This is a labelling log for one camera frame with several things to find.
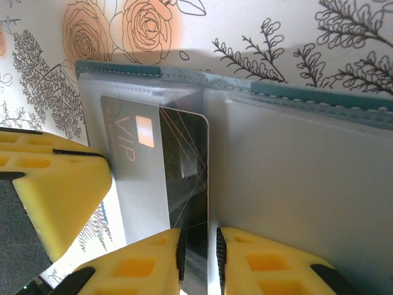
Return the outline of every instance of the teal binding edge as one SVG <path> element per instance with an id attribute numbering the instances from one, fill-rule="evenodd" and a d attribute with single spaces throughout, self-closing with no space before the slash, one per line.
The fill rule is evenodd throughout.
<path id="1" fill-rule="evenodd" d="M 77 77 L 79 78 L 79 75 L 86 71 L 101 71 L 119 74 L 135 74 L 162 77 L 161 67 L 159 66 L 122 65 L 117 63 L 90 60 L 77 61 Z M 277 84 L 264 81 L 252 82 L 250 92 L 259 95 L 267 95 L 271 98 L 285 98 L 289 100 L 298 100 L 319 104 L 325 103 L 330 106 L 340 106 L 347 109 L 359 108 L 363 110 L 380 110 L 385 112 L 393 112 L 392 99 L 381 98 L 376 95 L 364 95 L 362 93 L 346 93 L 335 90 L 324 90 L 311 87 L 297 87 L 288 84 Z"/>

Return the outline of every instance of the yellow foam block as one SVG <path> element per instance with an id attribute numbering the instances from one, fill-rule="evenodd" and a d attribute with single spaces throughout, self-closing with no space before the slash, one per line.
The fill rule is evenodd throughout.
<path id="1" fill-rule="evenodd" d="M 25 174 L 13 185 L 52 261 L 66 252 L 112 183 L 98 151 L 49 133 L 0 131 L 0 169 Z"/>
<path id="2" fill-rule="evenodd" d="M 85 263 L 53 295 L 71 289 L 78 295 L 179 295 L 185 250 L 181 236 L 180 229 L 166 230 Z M 84 270 L 93 272 L 86 277 Z"/>
<path id="3" fill-rule="evenodd" d="M 223 227 L 221 232 L 226 295 L 336 295 L 310 267 L 332 269 L 323 259 L 238 229 Z M 223 254 L 217 250 L 218 257 Z"/>

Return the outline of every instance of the floral wallpaper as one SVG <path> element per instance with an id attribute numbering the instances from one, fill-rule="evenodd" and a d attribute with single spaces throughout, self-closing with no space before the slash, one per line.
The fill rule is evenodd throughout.
<path id="1" fill-rule="evenodd" d="M 391 98 L 392 23 L 393 0 L 0 0 L 0 126 L 86 143 L 78 59 Z M 116 247 L 104 211 L 71 252 Z M 52 278 L 72 270 L 67 260 Z"/>

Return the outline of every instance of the grey card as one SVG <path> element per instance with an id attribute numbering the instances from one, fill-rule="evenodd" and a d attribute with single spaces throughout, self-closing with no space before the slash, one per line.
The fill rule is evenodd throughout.
<path id="1" fill-rule="evenodd" d="M 101 97 L 127 244 L 186 231 L 189 295 L 208 292 L 208 123 L 190 112 Z"/>

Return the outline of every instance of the line-drawn rose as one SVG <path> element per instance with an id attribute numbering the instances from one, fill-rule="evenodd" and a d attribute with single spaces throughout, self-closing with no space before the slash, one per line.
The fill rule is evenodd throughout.
<path id="1" fill-rule="evenodd" d="M 6 52 L 6 37 L 4 34 L 4 30 L 2 29 L 2 26 L 0 25 L 0 56 L 4 55 Z"/>
<path id="2" fill-rule="evenodd" d="M 126 0 L 111 21 L 111 36 L 118 47 L 114 53 L 135 63 L 159 63 L 171 47 L 171 19 L 170 9 L 161 0 Z"/>
<path id="3" fill-rule="evenodd" d="M 77 60 L 110 61 L 113 41 L 109 23 L 92 0 L 68 5 L 63 23 L 63 46 L 73 65 Z"/>

